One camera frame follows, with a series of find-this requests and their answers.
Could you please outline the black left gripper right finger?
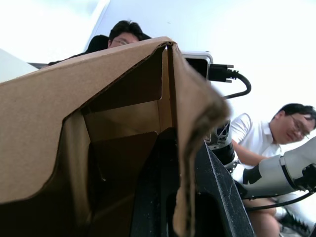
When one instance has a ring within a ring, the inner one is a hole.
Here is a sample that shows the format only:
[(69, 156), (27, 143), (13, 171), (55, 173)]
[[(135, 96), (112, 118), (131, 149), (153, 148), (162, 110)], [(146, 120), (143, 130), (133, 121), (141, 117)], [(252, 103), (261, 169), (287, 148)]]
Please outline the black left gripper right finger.
[(195, 181), (195, 236), (255, 236), (234, 180), (205, 143), (196, 155)]

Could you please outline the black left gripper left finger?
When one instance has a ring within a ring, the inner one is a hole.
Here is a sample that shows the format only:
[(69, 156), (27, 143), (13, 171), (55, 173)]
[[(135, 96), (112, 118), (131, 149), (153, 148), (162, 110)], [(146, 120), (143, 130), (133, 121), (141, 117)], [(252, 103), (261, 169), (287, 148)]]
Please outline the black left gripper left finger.
[(177, 134), (168, 128), (158, 135), (139, 175), (131, 237), (175, 237), (172, 219), (179, 188)]

